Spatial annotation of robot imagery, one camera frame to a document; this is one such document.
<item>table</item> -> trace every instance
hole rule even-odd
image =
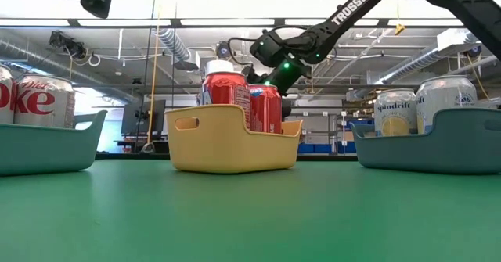
[[[0,178],[0,261],[500,261],[501,176],[166,160]]]

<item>yellow plastic basket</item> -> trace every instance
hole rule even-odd
[[[243,173],[291,168],[302,120],[282,122],[283,134],[249,131],[240,106],[209,105],[165,113],[171,162],[178,170]]]

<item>basket handle hole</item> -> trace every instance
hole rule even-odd
[[[196,117],[179,118],[175,121],[175,127],[178,130],[197,129],[200,126],[200,120]]]
[[[489,131],[501,131],[501,120],[486,120],[484,128]]]

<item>red soda can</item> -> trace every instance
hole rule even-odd
[[[250,129],[282,134],[282,96],[274,85],[251,84]]]
[[[245,112],[247,128],[251,129],[251,92],[243,74],[231,71],[208,74],[202,85],[200,104],[241,106]]]

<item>teal plastic basket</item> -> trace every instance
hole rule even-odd
[[[373,125],[353,124],[359,162],[367,168],[439,174],[501,172],[501,111],[444,109],[425,135],[364,137]]]
[[[0,176],[72,172],[89,168],[96,157],[106,111],[85,130],[0,125]],[[75,118],[75,123],[88,121]]]

